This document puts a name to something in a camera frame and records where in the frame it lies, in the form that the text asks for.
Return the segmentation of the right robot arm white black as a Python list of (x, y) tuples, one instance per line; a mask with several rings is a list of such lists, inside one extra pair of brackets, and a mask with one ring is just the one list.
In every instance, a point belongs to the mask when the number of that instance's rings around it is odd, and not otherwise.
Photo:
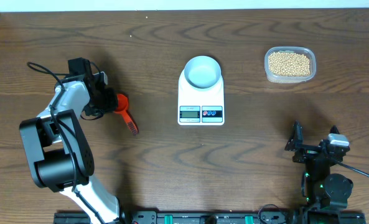
[(295, 121), (284, 148), (294, 153), (292, 161), (305, 165), (301, 192), (306, 204), (293, 211), (289, 223), (340, 223), (340, 212), (347, 208), (353, 182), (330, 168), (350, 150), (350, 142), (332, 126), (327, 139), (316, 146), (304, 144), (302, 126)]

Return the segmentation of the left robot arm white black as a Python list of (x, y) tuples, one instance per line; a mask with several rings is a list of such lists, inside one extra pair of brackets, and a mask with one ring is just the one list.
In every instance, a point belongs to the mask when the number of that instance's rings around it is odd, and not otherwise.
[(57, 81), (46, 109), (19, 125), (32, 180), (72, 199), (90, 223), (126, 223), (119, 200), (94, 175), (93, 154), (79, 123), (83, 115), (96, 120), (117, 108), (106, 73), (93, 73), (95, 64), (81, 57), (68, 61), (68, 74), (33, 62), (27, 66)]

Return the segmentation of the red measuring scoop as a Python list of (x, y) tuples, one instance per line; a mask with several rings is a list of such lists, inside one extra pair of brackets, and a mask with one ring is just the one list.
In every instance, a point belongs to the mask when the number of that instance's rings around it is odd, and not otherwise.
[(136, 126), (128, 110), (129, 109), (128, 97), (122, 93), (118, 93), (117, 100), (118, 100), (118, 105), (113, 111), (113, 113), (121, 115), (121, 117), (123, 118), (130, 132), (133, 135), (137, 135), (139, 132), (138, 127)]

